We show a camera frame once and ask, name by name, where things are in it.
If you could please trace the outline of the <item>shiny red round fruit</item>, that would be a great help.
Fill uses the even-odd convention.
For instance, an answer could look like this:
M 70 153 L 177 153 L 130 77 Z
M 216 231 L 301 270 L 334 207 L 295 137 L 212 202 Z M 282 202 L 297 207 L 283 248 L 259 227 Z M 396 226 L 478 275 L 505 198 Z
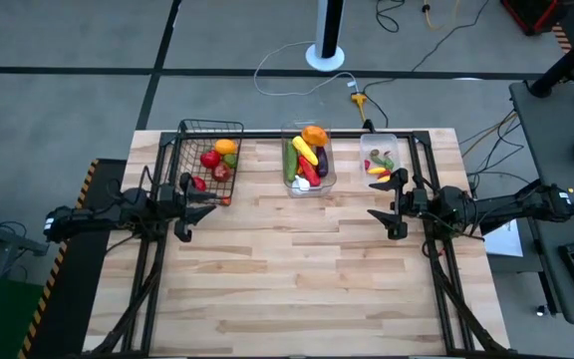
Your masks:
M 213 169 L 219 165 L 221 161 L 221 155 L 216 150 L 211 150 L 201 154 L 199 160 L 205 168 Z

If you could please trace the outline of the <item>black white pole round base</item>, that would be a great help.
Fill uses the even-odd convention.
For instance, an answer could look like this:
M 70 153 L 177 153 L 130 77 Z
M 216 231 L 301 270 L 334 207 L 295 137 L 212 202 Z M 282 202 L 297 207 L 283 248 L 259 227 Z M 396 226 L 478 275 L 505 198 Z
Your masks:
M 316 39 L 308 47 L 305 59 L 321 72 L 338 70 L 345 61 L 339 45 L 345 0 L 318 0 Z

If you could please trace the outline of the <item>red black crate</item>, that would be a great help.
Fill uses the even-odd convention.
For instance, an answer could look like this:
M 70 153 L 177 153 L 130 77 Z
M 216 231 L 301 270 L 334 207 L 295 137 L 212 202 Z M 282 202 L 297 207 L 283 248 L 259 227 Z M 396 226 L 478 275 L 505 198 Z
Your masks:
M 574 0 L 499 0 L 499 3 L 526 36 L 562 32 L 559 22 Z

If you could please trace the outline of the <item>black aluminium table frame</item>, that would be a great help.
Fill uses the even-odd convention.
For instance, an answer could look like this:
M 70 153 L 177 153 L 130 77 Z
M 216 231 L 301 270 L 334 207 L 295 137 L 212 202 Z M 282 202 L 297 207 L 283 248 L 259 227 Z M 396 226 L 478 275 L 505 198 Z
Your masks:
M 392 196 L 365 186 L 359 143 L 335 135 L 336 182 L 295 198 L 280 132 L 248 133 L 229 206 L 183 243 L 170 236 L 154 319 L 136 347 L 160 357 L 441 354 L 423 225 L 387 237 L 373 217 Z

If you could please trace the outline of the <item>orange bell pepper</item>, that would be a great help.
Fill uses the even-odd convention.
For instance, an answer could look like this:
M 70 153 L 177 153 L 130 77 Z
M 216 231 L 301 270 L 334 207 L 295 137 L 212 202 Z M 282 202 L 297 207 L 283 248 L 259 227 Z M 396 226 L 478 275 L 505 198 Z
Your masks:
M 302 139 L 311 146 L 324 147 L 329 138 L 327 132 L 318 126 L 307 126 L 301 131 Z

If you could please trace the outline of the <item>white paper sheet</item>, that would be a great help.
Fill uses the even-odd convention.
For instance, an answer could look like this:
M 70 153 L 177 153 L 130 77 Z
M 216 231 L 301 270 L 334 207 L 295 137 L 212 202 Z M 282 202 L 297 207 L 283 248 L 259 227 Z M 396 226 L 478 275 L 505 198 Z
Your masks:
M 522 257 L 522 245 L 517 225 L 514 219 L 501 227 L 485 234 L 484 245 L 487 254 Z

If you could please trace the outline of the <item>shallow clear plastic container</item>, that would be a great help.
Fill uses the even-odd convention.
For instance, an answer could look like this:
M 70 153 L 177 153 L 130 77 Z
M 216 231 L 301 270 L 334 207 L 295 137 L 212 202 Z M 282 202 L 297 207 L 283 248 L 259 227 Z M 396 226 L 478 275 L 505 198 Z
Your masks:
M 380 167 L 379 165 L 373 163 L 371 161 L 370 152 L 371 150 L 379 150 L 378 157 L 382 160 L 386 158 L 390 158 L 394 163 L 395 167 L 392 170 L 389 170 L 386 166 L 387 170 L 393 173 L 397 170 L 400 166 L 400 156 L 399 156 L 399 148 L 398 148 L 398 138 L 392 134 L 365 134 L 362 135 L 360 138 L 360 162 L 361 164 L 361 171 L 362 171 L 362 178 L 363 183 L 366 186 L 369 186 L 370 183 L 374 183 L 378 180 L 378 175 L 369 175 L 367 171 L 364 169 L 364 160 L 368 160 L 371 165 L 370 168 L 377 168 Z

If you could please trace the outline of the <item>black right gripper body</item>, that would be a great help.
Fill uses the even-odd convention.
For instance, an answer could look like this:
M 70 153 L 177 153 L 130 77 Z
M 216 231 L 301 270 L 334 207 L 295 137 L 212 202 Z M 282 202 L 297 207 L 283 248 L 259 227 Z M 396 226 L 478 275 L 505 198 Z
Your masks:
M 418 217 L 429 211 L 429 196 L 424 188 L 413 188 L 411 191 L 397 189 L 394 199 L 394 223 L 402 223 L 403 216 Z

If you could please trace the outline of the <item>black hazard striped platform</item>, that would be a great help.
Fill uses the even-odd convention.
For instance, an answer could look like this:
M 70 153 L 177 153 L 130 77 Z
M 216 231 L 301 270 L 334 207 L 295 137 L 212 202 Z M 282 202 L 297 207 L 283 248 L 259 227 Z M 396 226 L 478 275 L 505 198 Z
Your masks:
M 109 237 L 86 232 L 58 245 L 16 359 L 74 359 L 85 351 Z

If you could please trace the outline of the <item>tall clear plastic bin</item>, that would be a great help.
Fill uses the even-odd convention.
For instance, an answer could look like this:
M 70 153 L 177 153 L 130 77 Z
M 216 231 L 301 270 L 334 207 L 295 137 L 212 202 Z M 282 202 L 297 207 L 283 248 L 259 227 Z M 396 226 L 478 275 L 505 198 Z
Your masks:
M 327 145 L 324 146 L 324 148 L 326 150 L 328 161 L 329 161 L 329 172 L 324 178 L 320 178 L 321 184 L 319 186 L 311 186 L 309 191 L 303 193 L 302 195 L 296 195 L 292 192 L 291 182 L 288 182 L 285 180 L 285 175 L 284 175 L 284 148 L 285 148 L 285 143 L 287 141 L 290 141 L 292 143 L 292 139 L 294 137 L 296 137 L 296 136 L 301 137 L 301 131 L 307 126 L 318 126 L 318 127 L 323 128 L 327 132 L 329 141 L 328 141 Z M 316 148 L 317 147 L 311 146 L 311 145 L 309 145 L 309 146 L 314 151 L 314 153 L 316 154 Z M 335 185 L 335 183 L 337 181 L 337 175 L 335 173 L 335 168 L 334 168 L 331 129 L 326 123 L 324 123 L 322 121 L 300 120 L 300 121 L 294 121 L 291 123 L 284 124 L 282 129 L 281 129 L 281 150 L 282 150 L 282 180 L 283 180 L 284 185 L 286 186 L 287 193 L 290 196 L 292 196 L 292 197 L 324 196 L 324 195 L 327 195 L 331 192 L 332 187 Z M 296 176 L 300 176 L 301 178 L 304 178 L 304 176 L 302 175 L 302 169 L 300 168 L 299 162 L 298 162 L 298 169 L 297 169 Z

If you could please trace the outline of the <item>grey desk top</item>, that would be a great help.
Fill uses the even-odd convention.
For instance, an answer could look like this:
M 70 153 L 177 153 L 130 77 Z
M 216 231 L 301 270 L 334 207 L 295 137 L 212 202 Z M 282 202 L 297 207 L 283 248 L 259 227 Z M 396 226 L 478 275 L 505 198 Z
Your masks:
M 525 83 L 509 86 L 537 172 L 545 184 L 569 189 L 574 202 L 574 83 L 533 96 Z
M 565 222 L 530 220 L 529 226 L 542 266 L 539 277 L 547 309 L 574 324 L 574 281 L 559 252 L 561 245 L 574 243 L 574 216 Z

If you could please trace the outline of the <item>black diagonal pole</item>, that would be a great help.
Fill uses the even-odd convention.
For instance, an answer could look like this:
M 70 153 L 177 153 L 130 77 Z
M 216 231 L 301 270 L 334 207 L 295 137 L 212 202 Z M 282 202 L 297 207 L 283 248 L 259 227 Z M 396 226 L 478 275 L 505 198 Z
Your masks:
M 531 95 L 545 98 L 550 95 L 552 88 L 574 70 L 574 47 L 559 59 L 537 81 L 527 86 Z

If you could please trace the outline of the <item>green cucumber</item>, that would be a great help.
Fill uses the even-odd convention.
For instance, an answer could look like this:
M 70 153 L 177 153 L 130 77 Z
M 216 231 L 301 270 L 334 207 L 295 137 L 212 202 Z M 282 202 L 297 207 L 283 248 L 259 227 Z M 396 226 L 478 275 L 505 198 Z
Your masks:
M 298 153 L 290 141 L 285 143 L 284 148 L 284 175 L 285 180 L 292 182 L 295 180 L 298 169 Z

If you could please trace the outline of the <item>long red pepper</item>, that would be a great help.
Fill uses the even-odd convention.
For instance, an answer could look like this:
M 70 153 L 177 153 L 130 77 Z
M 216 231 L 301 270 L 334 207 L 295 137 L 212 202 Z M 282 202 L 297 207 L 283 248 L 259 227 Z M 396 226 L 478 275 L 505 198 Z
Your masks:
M 309 182 L 310 186 L 319 186 L 321 184 L 321 180 L 315 167 L 303 156 L 298 158 L 298 162 L 302 169 L 302 175 Z

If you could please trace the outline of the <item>yellow squash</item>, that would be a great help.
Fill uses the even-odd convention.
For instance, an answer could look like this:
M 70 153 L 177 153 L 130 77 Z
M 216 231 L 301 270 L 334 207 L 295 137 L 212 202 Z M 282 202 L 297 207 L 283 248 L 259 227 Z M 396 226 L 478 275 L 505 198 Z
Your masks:
M 319 163 L 316 154 L 302 137 L 294 137 L 292 145 L 312 166 L 316 166 Z

